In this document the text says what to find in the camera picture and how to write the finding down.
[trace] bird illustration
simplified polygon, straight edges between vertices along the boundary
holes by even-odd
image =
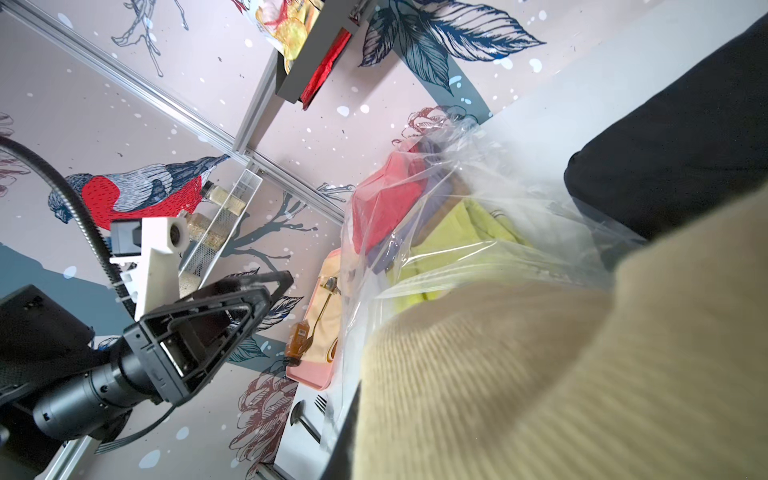
[[[202,157],[183,164],[154,164],[124,174],[74,174],[67,182],[80,194],[94,222],[109,230],[115,220],[145,217],[176,217],[194,211],[203,200],[200,189],[210,172],[229,155]],[[56,218],[69,223],[72,214],[55,192],[48,195],[48,208]]]

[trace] leaf illustration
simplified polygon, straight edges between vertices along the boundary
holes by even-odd
[[[425,25],[454,57],[491,61],[544,44],[507,12],[488,5],[447,2],[434,11],[429,10],[422,10]]]
[[[361,67],[379,63],[392,50],[397,36],[397,18],[391,8],[382,8],[373,14],[362,45]]]
[[[398,2],[397,6],[400,20],[397,38],[406,65],[423,81],[450,91],[448,53],[432,37],[416,10],[404,2]]]
[[[296,306],[298,302],[301,301],[301,299],[304,298],[303,296],[282,296],[280,297],[280,300],[277,300],[274,305],[272,305],[272,309],[270,309],[270,312],[264,317],[264,320],[261,321],[261,324],[256,328],[257,332],[261,330],[266,330],[270,328],[271,326],[277,325],[278,323],[282,322],[290,313],[291,310]]]
[[[268,355],[261,351],[261,348],[256,344],[256,339],[251,336],[243,340],[232,352],[230,362],[245,362],[260,356],[267,357]]]

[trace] clear plastic bag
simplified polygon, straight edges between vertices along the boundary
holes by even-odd
[[[563,186],[526,184],[507,158],[473,120],[448,115],[357,187],[342,228],[341,358],[327,390],[327,448],[354,396],[366,340],[398,313],[476,281],[607,290],[606,259],[611,266],[644,244],[608,218],[583,217]]]

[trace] shelf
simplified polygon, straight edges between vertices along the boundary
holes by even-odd
[[[277,96],[296,103],[339,33],[346,30],[354,35],[360,28],[359,23],[371,15],[375,5],[373,0],[326,0],[299,57],[293,62],[290,74],[285,72],[283,56],[278,57],[275,85]],[[350,18],[353,15],[357,17],[356,21]]]
[[[206,229],[200,241],[192,242],[190,248],[184,254],[182,260],[182,266],[179,269],[179,280],[181,281],[180,288],[183,290],[182,296],[185,293],[195,291],[197,288],[192,288],[197,282],[195,279],[199,279],[198,286],[203,286],[208,280],[211,270],[214,269],[216,261],[219,260],[221,250],[232,240],[237,224],[243,219],[243,215],[248,211],[250,202],[253,200],[253,195],[256,194],[256,190],[261,185],[261,177],[252,172],[251,169],[246,168],[240,175],[240,179],[234,185],[234,188],[224,202],[226,205],[231,197],[242,200],[245,203],[245,208],[240,215],[233,214],[224,207],[219,207],[216,215],[210,222],[210,226]],[[206,245],[208,236],[214,235],[214,232],[228,232],[227,241],[223,243],[223,246],[215,250]]]

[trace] wall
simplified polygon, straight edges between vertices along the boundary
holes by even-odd
[[[0,45],[0,111],[5,113],[0,134],[28,145],[64,175],[126,173],[221,154],[7,14],[0,14]],[[51,211],[45,182],[9,157],[0,162],[0,296],[33,283],[98,335],[120,334],[131,319],[106,288],[80,230]],[[210,179],[229,186],[242,169],[224,161]],[[237,362],[147,438],[91,458],[83,478],[133,478],[144,472],[140,466],[149,466],[143,459],[155,451],[149,457],[157,455],[153,475],[188,478],[222,472],[243,478],[255,462],[274,457],[296,388],[280,371],[288,324],[303,316],[319,266],[339,236],[337,225],[296,199],[289,198],[281,209],[285,199],[281,189],[263,182],[240,233],[211,275],[217,280],[256,269],[291,269],[296,284],[273,309],[274,326],[246,340]],[[166,408],[142,404],[124,435],[152,423]],[[179,435],[185,428],[187,436]]]
[[[405,8],[403,2],[392,4],[395,3]],[[462,53],[465,58],[476,59],[481,57],[478,51],[453,49],[449,55],[447,41],[436,45],[435,54],[442,53],[449,66],[447,87],[423,81],[412,68],[436,71],[440,69],[438,62],[409,64],[409,56],[398,53],[397,48],[383,55],[378,63],[360,66],[366,63],[364,45],[368,31],[361,28],[308,110],[302,111],[298,103],[284,104],[264,136],[257,139],[257,149],[316,187],[328,184],[337,189],[351,186],[346,189],[352,190],[381,167],[392,151],[392,141],[420,134],[429,126],[430,116],[435,112],[427,110],[423,114],[423,109],[453,106],[452,111],[473,115],[479,122],[487,121],[507,105],[547,84],[562,68],[587,55],[659,3],[660,0],[489,0],[466,6],[445,2],[447,17],[457,8],[464,12],[457,14],[463,15],[463,19],[452,17],[451,35],[465,40],[484,38],[491,45],[489,56],[484,57],[489,61],[457,56]],[[388,2],[379,3],[380,12],[387,8]],[[515,19],[522,31],[510,31]],[[498,28],[499,22],[505,27]],[[522,43],[521,38],[527,38],[526,35],[543,43]]]
[[[150,164],[221,155],[8,14],[0,14],[0,44],[4,45],[0,111],[7,115],[5,134],[29,146],[63,175],[126,173]],[[39,267],[34,274],[23,270],[23,278],[3,276],[0,295],[37,281],[35,275],[49,277],[55,272],[59,278],[55,284],[67,293],[54,295],[62,305],[87,313],[83,320],[100,334],[121,332],[123,316],[114,321],[107,320],[112,316],[99,318],[93,314],[95,308],[84,308],[79,301],[83,297],[69,294],[71,286],[64,288],[62,280],[73,280],[83,286],[83,296],[93,290],[103,294],[106,303],[114,298],[104,287],[107,277],[75,222],[64,223],[51,209],[51,188],[18,163],[6,165],[5,170],[17,173],[2,179],[0,261],[9,265],[15,259]],[[210,179],[231,184],[241,171],[237,162],[224,161]]]
[[[227,0],[32,2],[233,136],[271,52]]]
[[[666,0],[484,129],[518,174],[562,184],[571,155],[766,12],[767,0]]]

